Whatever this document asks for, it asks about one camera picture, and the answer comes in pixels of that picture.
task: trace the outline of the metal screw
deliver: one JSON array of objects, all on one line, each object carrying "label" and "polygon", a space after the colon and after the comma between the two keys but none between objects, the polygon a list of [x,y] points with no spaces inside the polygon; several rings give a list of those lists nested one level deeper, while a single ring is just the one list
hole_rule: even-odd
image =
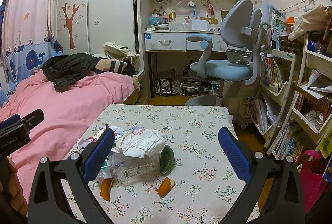
[{"label": "metal screw", "polygon": [[263,155],[262,152],[257,151],[257,152],[255,152],[254,156],[255,156],[255,158],[257,158],[257,159],[262,159],[264,155]]},{"label": "metal screw", "polygon": [[47,162],[47,157],[43,157],[40,159],[41,164],[45,164]]},{"label": "metal screw", "polygon": [[76,160],[76,159],[78,159],[79,157],[80,157],[80,154],[79,154],[79,153],[73,153],[73,154],[70,155],[70,158],[71,158],[72,160]]},{"label": "metal screw", "polygon": [[294,159],[291,156],[287,156],[286,161],[288,161],[289,163],[292,163],[294,161]]}]

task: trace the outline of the table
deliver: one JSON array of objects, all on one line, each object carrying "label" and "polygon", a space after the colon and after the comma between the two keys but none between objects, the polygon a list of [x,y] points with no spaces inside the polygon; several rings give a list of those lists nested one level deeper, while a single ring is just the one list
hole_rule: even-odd
[{"label": "table", "polygon": [[[175,186],[165,197],[155,191],[166,177],[159,171],[144,174],[131,184],[115,182],[111,201],[100,197],[100,183],[89,183],[102,208],[115,224],[216,224],[231,208],[245,183],[239,180],[218,143],[226,126],[236,136],[225,107],[140,106],[111,104],[84,133],[93,136],[102,126],[142,127],[165,134],[174,151],[170,179]],[[67,182],[67,200],[78,219],[84,220]],[[259,215],[256,204],[250,219]]]}]

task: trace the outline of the whale print curtain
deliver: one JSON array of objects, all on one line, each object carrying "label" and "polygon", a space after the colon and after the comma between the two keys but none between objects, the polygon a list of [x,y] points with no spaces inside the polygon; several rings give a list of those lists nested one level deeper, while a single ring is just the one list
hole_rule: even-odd
[{"label": "whale print curtain", "polygon": [[63,48],[53,35],[53,0],[8,0],[2,27],[2,55],[10,93]]}]

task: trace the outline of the tree decal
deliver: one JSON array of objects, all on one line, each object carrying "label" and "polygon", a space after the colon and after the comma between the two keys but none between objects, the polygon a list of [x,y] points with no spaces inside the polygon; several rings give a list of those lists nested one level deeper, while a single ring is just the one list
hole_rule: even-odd
[{"label": "tree decal", "polygon": [[62,24],[63,26],[62,28],[58,29],[58,32],[60,32],[62,29],[67,28],[68,32],[69,32],[69,42],[70,42],[70,49],[74,49],[75,48],[75,44],[74,44],[74,39],[73,39],[73,31],[72,31],[72,26],[73,24],[79,24],[80,19],[83,18],[82,15],[77,15],[75,17],[75,14],[77,12],[77,10],[83,6],[83,2],[84,0],[81,0],[81,3],[79,5],[76,6],[77,2],[79,2],[80,0],[74,0],[73,4],[70,4],[70,0],[67,0],[67,2],[65,3],[65,5],[63,7],[61,7],[61,9],[63,10],[64,13],[64,18],[62,18],[62,16],[60,15],[60,17],[62,18],[58,24]]}]

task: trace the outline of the pink bag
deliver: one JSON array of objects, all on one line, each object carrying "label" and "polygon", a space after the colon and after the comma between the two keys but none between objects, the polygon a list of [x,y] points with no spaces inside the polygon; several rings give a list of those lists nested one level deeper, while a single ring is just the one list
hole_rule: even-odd
[{"label": "pink bag", "polygon": [[[312,156],[313,161],[305,161],[304,156]],[[323,179],[323,173],[328,164],[328,159],[320,161],[321,153],[307,150],[302,155],[302,170],[300,172],[300,180],[302,183],[303,197],[305,204],[305,212],[313,207],[323,192],[330,190],[332,184],[328,184]]]}]

